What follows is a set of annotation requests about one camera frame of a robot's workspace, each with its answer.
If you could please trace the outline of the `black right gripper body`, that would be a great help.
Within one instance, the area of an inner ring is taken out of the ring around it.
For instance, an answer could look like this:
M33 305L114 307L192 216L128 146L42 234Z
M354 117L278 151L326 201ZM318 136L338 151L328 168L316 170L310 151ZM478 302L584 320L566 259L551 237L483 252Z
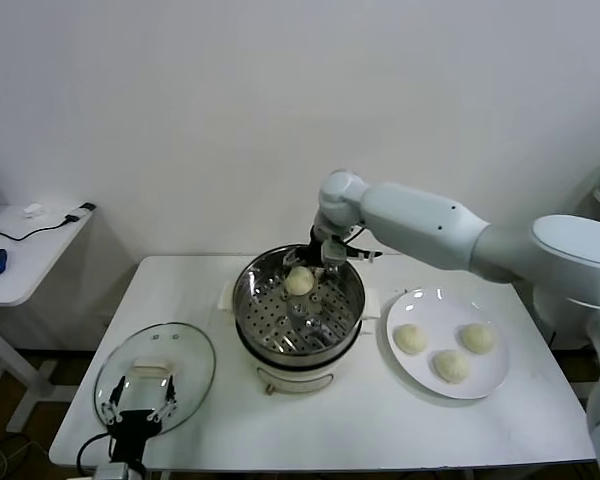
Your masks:
M322 266L322 245L326 234L323 229L313 226L310 230L308 244L302 244L296 248L296 257L303 266Z

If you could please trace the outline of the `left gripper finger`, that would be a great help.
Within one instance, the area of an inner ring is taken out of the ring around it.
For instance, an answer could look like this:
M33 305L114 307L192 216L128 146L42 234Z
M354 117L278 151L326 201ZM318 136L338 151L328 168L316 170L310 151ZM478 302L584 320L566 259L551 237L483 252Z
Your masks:
M176 390L174 386L173 376L170 375L166 383L164 404L160 408L155 409L151 414L149 414L147 420L162 421L165 417L170 417L176 409Z
M105 423L120 423L122 415L119 410L119 402L124 393L126 377L121 376L118 383L112 389L108 400L101 404L101 413Z

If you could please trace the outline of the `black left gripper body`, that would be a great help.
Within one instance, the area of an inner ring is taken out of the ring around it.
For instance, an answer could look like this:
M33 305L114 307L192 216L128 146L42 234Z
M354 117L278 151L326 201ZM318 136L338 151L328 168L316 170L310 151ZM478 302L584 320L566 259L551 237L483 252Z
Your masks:
M115 441L113 460L141 460L147 441L162 432L162 420L151 409L126 410L108 432Z

